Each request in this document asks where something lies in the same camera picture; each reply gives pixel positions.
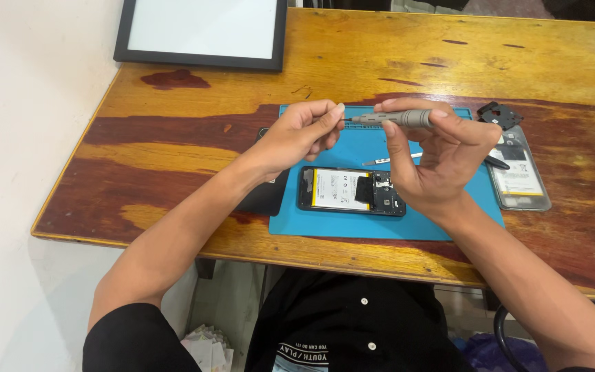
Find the phone frame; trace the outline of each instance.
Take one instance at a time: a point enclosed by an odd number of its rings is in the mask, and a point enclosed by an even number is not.
[[[389,171],[377,171],[377,170],[370,170],[370,169],[353,169],[353,168],[341,168],[341,167],[316,167],[312,165],[306,165],[300,169],[300,173],[297,175],[297,200],[296,204],[299,209],[302,210],[311,210],[317,212],[339,212],[339,213],[356,213],[361,215],[379,215],[379,216],[392,216],[392,217],[403,217],[407,211],[407,205],[401,199],[399,194],[396,192],[396,189],[392,187],[392,193],[395,194],[397,201],[399,202],[399,206],[403,206],[403,210],[401,213],[386,213],[380,210],[363,210],[363,209],[345,209],[345,208],[330,208],[330,207],[314,207],[311,205],[312,195],[313,195],[313,178],[311,184],[311,191],[304,190],[306,187],[306,181],[304,180],[304,172],[307,170],[313,171],[314,169],[329,169],[329,170],[336,170],[336,171],[343,171],[343,172],[360,172],[360,173],[369,173],[370,177],[374,177],[374,172],[383,172],[389,173]],[[304,204],[304,200],[309,200],[308,205]]]

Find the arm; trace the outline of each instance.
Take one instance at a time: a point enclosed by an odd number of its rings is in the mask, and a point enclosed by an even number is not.
[[[496,224],[463,190],[497,143],[501,128],[463,120],[449,105],[387,100],[376,111],[434,109],[434,131],[383,122],[392,180],[412,208],[442,227],[472,261],[502,304],[539,345],[549,367],[595,368],[595,306],[571,283]],[[408,139],[420,142],[420,165]]]
[[[95,291],[88,329],[125,304],[160,307],[164,293],[244,196],[302,158],[332,148],[343,128],[343,104],[330,100],[291,105],[251,149],[214,175],[142,233],[116,260]]]
[[[550,368],[595,368],[595,306],[470,198],[436,220],[532,335]]]

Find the fingernail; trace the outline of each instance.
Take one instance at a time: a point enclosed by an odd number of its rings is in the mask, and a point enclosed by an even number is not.
[[[346,106],[342,103],[339,103],[333,110],[332,110],[332,114],[334,114],[334,116],[340,116],[341,114],[343,114],[343,112],[346,110]]]
[[[449,114],[445,113],[442,110],[438,110],[437,108],[434,108],[433,110],[431,110],[431,112],[439,118],[445,118],[445,117],[449,116]]]
[[[392,138],[394,134],[396,134],[396,131],[394,130],[394,126],[392,125],[391,121],[383,120],[382,128],[384,129],[385,136],[387,136],[387,138]]]

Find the opened smartphone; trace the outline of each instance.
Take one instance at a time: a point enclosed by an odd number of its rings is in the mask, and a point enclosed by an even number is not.
[[[520,125],[502,133],[490,156],[511,167],[503,170],[488,166],[501,209],[542,211],[552,207]]]
[[[302,210],[405,215],[405,203],[387,171],[302,167],[298,182],[297,207]]]

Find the table leg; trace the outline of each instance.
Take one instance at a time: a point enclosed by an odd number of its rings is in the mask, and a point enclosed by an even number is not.
[[[213,279],[215,274],[216,259],[211,258],[196,258],[194,265],[196,265],[196,272],[201,279]]]
[[[490,311],[497,311],[502,304],[500,299],[497,298],[497,295],[490,289],[483,291],[483,303],[486,305],[486,310]]]

